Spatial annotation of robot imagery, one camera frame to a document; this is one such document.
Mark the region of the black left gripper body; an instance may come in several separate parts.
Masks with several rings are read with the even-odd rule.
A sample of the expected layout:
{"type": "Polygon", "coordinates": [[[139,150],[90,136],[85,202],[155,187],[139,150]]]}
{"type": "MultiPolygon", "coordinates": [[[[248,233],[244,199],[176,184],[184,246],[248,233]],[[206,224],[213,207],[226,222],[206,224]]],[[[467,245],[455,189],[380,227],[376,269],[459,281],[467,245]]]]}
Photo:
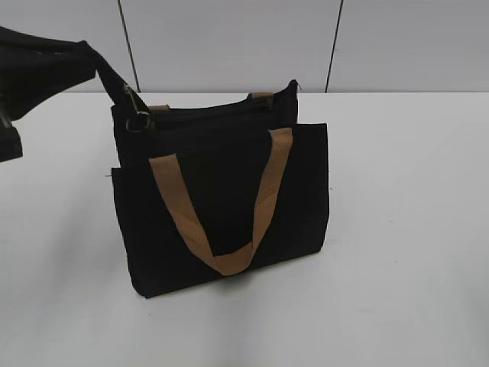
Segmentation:
{"type": "Polygon", "coordinates": [[[0,161],[10,161],[23,156],[18,130],[3,112],[1,113],[0,161]]]}

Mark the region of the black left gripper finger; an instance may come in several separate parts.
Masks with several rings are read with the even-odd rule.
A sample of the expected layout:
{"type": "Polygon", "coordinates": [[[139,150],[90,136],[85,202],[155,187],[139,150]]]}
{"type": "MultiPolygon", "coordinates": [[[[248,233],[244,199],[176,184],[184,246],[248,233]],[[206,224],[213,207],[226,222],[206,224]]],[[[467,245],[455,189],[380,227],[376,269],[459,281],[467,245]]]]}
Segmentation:
{"type": "Polygon", "coordinates": [[[86,41],[61,41],[1,28],[1,105],[10,119],[96,76],[86,41]]]}

